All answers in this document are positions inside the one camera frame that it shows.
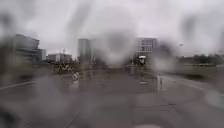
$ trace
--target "sky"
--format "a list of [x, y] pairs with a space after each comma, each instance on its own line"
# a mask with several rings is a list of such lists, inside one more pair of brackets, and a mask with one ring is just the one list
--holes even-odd
[[[77, 56], [81, 37], [100, 38], [107, 47], [111, 42], [105, 37], [112, 32], [130, 39], [157, 38], [187, 56], [222, 51], [223, 4], [222, 0], [0, 0], [0, 12], [10, 12], [15, 32], [39, 39], [48, 53], [66, 49]], [[129, 40], [124, 46], [132, 45]]]

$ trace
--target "office building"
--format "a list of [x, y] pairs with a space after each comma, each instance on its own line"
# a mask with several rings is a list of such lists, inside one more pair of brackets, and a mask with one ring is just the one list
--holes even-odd
[[153, 51], [157, 48], [156, 38], [137, 38], [139, 44], [136, 50], [138, 56], [150, 57]]
[[47, 60], [51, 62], [71, 62], [72, 55], [64, 54], [64, 53], [57, 53], [57, 54], [49, 54], [47, 56]]
[[12, 40], [12, 52], [25, 60], [38, 60], [39, 40], [24, 35], [15, 35]]
[[78, 40], [78, 55], [82, 61], [91, 63], [94, 60], [94, 40], [81, 38]]

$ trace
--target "wet road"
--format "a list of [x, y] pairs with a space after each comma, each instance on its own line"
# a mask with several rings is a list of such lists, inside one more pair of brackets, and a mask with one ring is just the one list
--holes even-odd
[[157, 81], [150, 75], [143, 78], [122, 70], [83, 72], [73, 84], [68, 79], [48, 76], [32, 84], [2, 89], [1, 105], [27, 128], [224, 126], [222, 98], [204, 85], [193, 86], [177, 78]]

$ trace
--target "wet windshield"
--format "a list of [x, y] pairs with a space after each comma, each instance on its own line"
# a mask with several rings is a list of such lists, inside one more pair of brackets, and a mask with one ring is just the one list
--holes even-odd
[[0, 0], [0, 128], [222, 128], [221, 0]]

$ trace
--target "road marking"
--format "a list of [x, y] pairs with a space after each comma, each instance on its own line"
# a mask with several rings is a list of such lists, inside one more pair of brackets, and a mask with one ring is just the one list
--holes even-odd
[[7, 86], [7, 87], [2, 87], [2, 88], [0, 88], [0, 90], [4, 90], [4, 89], [8, 89], [8, 88], [13, 88], [13, 87], [18, 87], [18, 86], [23, 86], [23, 85], [26, 85], [26, 84], [33, 84], [35, 82], [36, 81], [29, 81], [29, 82], [14, 84], [14, 85], [10, 85], [10, 86]]
[[69, 123], [65, 126], [65, 128], [69, 128], [71, 126], [71, 124], [75, 121], [75, 119], [79, 116], [80, 111], [78, 111], [73, 118], [71, 119], [71, 121], [69, 121]]
[[204, 88], [194, 86], [194, 85], [189, 85], [189, 84], [182, 84], [182, 85], [189, 86], [189, 87], [192, 87], [192, 88], [196, 88], [196, 89], [199, 89], [199, 90], [205, 90]]

